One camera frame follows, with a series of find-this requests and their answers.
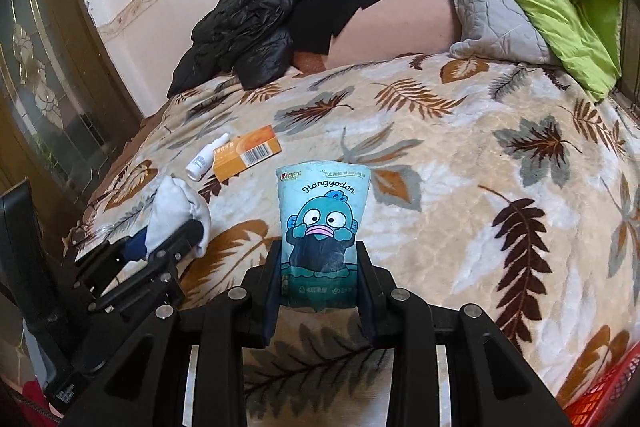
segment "black metal bracket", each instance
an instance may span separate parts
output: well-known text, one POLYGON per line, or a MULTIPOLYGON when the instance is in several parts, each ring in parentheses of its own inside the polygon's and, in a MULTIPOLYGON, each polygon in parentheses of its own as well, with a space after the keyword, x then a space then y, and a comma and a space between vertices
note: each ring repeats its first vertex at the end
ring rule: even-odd
MULTIPOLYGON (((377 348, 395 349, 387 427, 440 425, 436 344, 447 348, 454 427, 568 427, 569 420, 518 350, 475 304, 428 305, 373 266, 361 241, 358 313, 377 348)), ((193 427, 244 427, 242 348, 263 348, 280 305, 280 241, 241 286, 204 306, 151 313, 101 370, 62 427, 182 425, 192 346, 199 346, 193 427)))
POLYGON ((35 331, 38 343, 56 368, 46 386, 47 399, 66 412, 116 353, 122 343, 156 307, 178 305, 184 293, 175 263, 202 239, 202 223, 191 219, 148 256, 139 272, 105 293, 108 285, 127 264, 123 251, 129 237, 98 245, 76 261, 71 248, 62 264, 49 263, 60 309, 60 321, 76 341, 61 349, 57 339, 35 331))

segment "orange box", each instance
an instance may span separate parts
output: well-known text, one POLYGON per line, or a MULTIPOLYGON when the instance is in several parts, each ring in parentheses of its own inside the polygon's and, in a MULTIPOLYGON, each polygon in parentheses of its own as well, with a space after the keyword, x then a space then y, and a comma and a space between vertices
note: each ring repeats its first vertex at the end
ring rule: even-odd
POLYGON ((213 172, 216 178, 223 182, 280 151, 282 147, 273 132, 273 127, 268 125, 217 148, 213 172))

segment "metal screw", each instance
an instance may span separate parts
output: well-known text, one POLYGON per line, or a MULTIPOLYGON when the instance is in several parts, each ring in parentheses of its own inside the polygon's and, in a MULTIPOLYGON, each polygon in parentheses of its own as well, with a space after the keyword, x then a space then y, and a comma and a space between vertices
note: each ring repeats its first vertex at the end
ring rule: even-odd
POLYGON ((236 286, 235 288, 231 288, 226 294, 230 299, 239 301, 240 299, 244 299, 246 297, 246 290, 242 288, 242 286, 236 286))
POLYGON ((465 306, 465 315, 467 317, 471 317, 472 319, 476 319, 480 315, 482 315, 482 308, 477 304, 467 304, 465 306))
POLYGON ((393 288, 391 290, 391 298, 396 301, 406 301, 411 296, 409 290, 404 288, 393 288))
POLYGON ((174 307, 171 304, 163 304, 156 308, 156 317, 159 319, 168 319, 174 314, 174 307))

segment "blue cloth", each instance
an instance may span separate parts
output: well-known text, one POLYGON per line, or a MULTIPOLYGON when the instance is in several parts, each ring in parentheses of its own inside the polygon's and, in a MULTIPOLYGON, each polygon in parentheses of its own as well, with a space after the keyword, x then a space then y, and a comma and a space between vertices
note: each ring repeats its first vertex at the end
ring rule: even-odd
POLYGON ((129 239, 122 250, 127 261, 140 261, 146 257, 146 227, 129 239))

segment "gray pillow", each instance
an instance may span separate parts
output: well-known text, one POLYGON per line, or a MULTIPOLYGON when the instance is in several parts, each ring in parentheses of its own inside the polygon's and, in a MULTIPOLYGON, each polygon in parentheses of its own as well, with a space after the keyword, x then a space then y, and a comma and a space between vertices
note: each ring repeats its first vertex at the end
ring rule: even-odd
POLYGON ((454 58, 495 58, 510 62, 560 62, 514 0, 453 0, 462 38, 449 49, 454 58))

